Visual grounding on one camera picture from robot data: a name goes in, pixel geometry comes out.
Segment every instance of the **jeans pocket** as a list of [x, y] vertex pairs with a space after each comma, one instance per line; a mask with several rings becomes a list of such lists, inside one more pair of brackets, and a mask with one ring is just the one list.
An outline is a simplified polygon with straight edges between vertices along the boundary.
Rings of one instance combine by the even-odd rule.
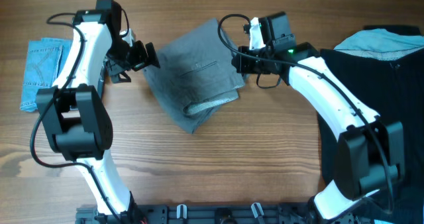
[[38, 89], [51, 87], [58, 75], [62, 46], [40, 48], [31, 44], [28, 47], [23, 81], [21, 110], [35, 111], [35, 97]]

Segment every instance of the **folded blue clothing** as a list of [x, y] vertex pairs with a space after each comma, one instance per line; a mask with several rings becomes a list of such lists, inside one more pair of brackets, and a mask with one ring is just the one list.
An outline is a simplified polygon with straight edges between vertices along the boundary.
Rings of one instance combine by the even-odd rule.
[[[35, 97], [38, 89], [49, 88], [63, 70], [72, 40], [42, 38], [28, 44], [27, 61], [23, 80], [20, 108], [22, 111], [37, 110]], [[104, 69], [101, 71], [97, 92], [103, 93]]]

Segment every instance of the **wood surface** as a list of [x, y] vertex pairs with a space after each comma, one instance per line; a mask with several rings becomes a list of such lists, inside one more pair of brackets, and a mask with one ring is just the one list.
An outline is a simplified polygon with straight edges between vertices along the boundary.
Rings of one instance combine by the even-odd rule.
[[[297, 41], [317, 48], [333, 48], [363, 25], [424, 28], [423, 0], [116, 1], [137, 38], [156, 48], [229, 13], [285, 11]], [[35, 164], [28, 142], [38, 113], [19, 110], [28, 42], [71, 38], [69, 28], [46, 25], [46, 18], [94, 6], [95, 0], [0, 0], [0, 223], [73, 223], [77, 207], [95, 204], [75, 168]], [[248, 43], [243, 22], [225, 23], [238, 45]], [[143, 74], [129, 75], [130, 84], [107, 82], [103, 102], [113, 121], [113, 158], [137, 203], [307, 201], [324, 188], [316, 113], [292, 88], [259, 89], [251, 77], [237, 101], [189, 135], [160, 108]], [[263, 77], [264, 85], [275, 81]], [[43, 128], [36, 148], [46, 162], [63, 161]]]

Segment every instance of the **wooden floor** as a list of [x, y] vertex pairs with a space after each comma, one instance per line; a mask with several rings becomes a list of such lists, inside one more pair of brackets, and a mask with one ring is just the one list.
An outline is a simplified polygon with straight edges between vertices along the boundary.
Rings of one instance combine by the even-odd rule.
[[[333, 48], [369, 24], [424, 28], [423, 0], [116, 0], [132, 29], [156, 48], [210, 18], [229, 13], [263, 17], [285, 11], [298, 42]], [[95, 0], [0, 0], [0, 223], [73, 223], [75, 209], [95, 204], [75, 168], [35, 164], [28, 142], [37, 113], [19, 110], [29, 40], [71, 38], [50, 15], [92, 9]], [[242, 21], [225, 23], [248, 44]], [[258, 89], [251, 78], [240, 99], [224, 105], [195, 135], [163, 112], [141, 72], [131, 84], [106, 84], [113, 121], [111, 148], [119, 174], [137, 203], [252, 203], [306, 201], [322, 190], [316, 113], [290, 87]], [[275, 82], [267, 77], [265, 84]], [[37, 151], [61, 162], [40, 129]]]

